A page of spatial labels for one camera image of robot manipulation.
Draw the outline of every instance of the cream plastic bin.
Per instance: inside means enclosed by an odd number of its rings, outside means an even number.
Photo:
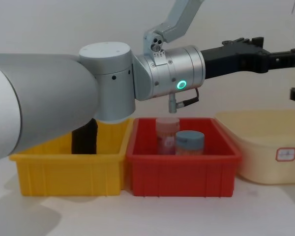
[[[221,112],[215,118],[242,151],[241,176],[295,183],[295,110]]]

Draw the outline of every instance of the white wall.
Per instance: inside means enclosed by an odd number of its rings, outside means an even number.
[[[161,23],[174,0],[0,0],[0,52],[77,54],[87,44],[122,41],[142,52],[145,30]],[[294,0],[206,0],[186,36],[169,47],[218,47],[239,37],[265,37],[265,49],[295,47]],[[240,72],[207,80],[200,103],[176,116],[213,116],[223,110],[295,108],[289,100],[295,68]],[[179,94],[191,98],[194,91]],[[136,116],[166,116],[167,97],[138,102]]]

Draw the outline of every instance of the blue jar lid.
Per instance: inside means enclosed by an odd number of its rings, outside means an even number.
[[[202,150],[205,146],[205,135],[192,130],[177,132],[176,146],[185,150]]]

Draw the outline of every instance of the jar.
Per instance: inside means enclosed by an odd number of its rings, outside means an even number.
[[[185,130],[176,133],[176,155],[202,155],[205,136],[198,131]]]
[[[157,118],[157,152],[161,155],[175,155],[175,137],[179,131],[178,118]]]

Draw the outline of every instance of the red plastic bin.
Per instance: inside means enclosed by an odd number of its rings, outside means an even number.
[[[205,134],[203,155],[158,155],[155,118],[137,118],[127,160],[135,196],[231,197],[241,153],[212,118],[180,118]]]

